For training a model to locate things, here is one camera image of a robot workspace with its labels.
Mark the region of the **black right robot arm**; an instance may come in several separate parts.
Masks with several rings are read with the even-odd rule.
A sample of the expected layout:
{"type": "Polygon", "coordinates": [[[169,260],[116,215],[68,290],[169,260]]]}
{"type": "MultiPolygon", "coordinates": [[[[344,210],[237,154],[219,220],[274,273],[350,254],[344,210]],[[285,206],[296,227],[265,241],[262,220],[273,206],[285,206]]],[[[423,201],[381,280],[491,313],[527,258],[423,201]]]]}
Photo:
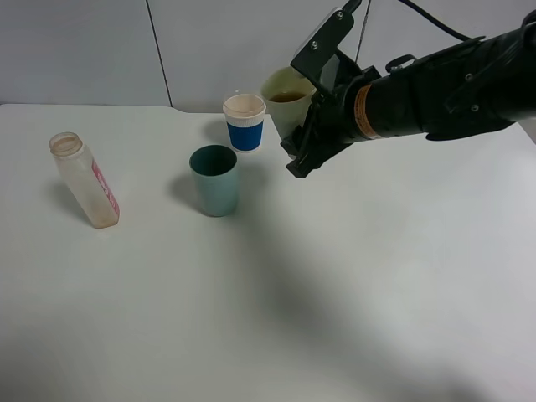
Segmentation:
{"type": "Polygon", "coordinates": [[[535,115],[535,16],[491,39],[418,59],[406,54],[360,68],[339,44],[358,2],[335,9],[297,51],[291,67],[315,94],[303,124],[281,141],[289,171],[304,178],[355,142],[425,134],[441,142],[501,131],[535,115]]]}

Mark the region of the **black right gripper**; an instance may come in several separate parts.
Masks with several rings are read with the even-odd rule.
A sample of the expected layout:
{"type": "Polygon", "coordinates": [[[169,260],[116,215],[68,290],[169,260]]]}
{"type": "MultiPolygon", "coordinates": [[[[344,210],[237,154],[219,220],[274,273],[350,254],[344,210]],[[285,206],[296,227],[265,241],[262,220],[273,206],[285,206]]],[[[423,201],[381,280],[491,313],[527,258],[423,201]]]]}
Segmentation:
{"type": "Polygon", "coordinates": [[[358,127],[355,100],[360,89],[380,77],[373,66],[359,75],[344,75],[319,110],[316,104],[309,106],[305,121],[281,141],[291,158],[286,168],[295,178],[306,178],[351,144],[369,140],[358,127]]]}

